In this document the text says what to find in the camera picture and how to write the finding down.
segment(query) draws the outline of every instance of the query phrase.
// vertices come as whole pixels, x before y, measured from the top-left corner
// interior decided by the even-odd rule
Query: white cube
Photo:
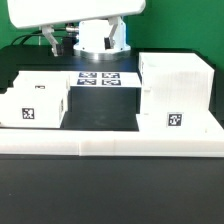
[[[1,127],[59,128],[67,110],[67,91],[9,88],[0,95]]]
[[[139,70],[143,129],[205,130],[212,67],[194,53],[140,53]]]

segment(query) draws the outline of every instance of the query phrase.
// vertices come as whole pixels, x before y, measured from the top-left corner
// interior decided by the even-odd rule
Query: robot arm
[[[125,40],[125,24],[120,22],[122,26],[119,26],[118,21],[120,16],[141,13],[145,4],[145,0],[8,0],[11,22],[17,28],[41,27],[55,56],[60,55],[61,48],[52,35],[52,25],[85,21],[79,31],[80,44],[74,46],[74,51],[77,55],[90,53],[91,58],[104,54],[111,58],[113,54],[130,50]],[[108,23],[99,19],[108,19]],[[93,31],[98,39],[91,43],[88,36]]]

